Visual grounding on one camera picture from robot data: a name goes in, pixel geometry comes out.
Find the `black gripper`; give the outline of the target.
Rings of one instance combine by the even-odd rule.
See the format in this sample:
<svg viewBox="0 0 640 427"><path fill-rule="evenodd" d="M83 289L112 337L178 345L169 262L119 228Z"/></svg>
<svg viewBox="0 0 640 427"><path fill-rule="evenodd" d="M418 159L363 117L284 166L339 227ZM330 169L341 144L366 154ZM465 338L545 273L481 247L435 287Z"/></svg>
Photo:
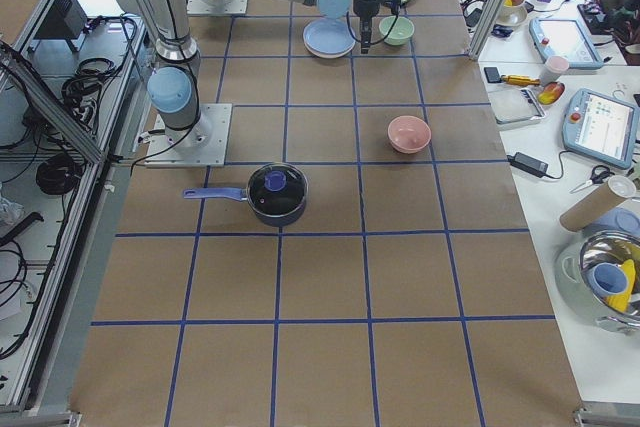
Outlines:
<svg viewBox="0 0 640 427"><path fill-rule="evenodd" d="M398 15L402 0L353 0L353 11L359 18L361 32L360 52L368 53L372 43L372 22L380 7L388 8L392 15Z"/></svg>

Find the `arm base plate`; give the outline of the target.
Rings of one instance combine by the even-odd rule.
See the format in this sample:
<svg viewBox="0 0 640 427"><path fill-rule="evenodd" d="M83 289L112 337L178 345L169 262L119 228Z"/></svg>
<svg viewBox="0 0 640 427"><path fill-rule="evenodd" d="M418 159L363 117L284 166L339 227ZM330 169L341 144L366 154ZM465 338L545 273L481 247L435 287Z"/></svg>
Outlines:
<svg viewBox="0 0 640 427"><path fill-rule="evenodd" d="M191 17L242 16L246 14L248 0L234 0L224 5L210 5L202 0L187 0L187 13Z"/></svg>
<svg viewBox="0 0 640 427"><path fill-rule="evenodd" d="M229 103L200 105L200 120L191 133L177 146L181 135L166 129L160 114L156 115L154 128L163 133L154 135L148 143L148 168L223 167L225 164L230 130L232 105Z"/></svg>

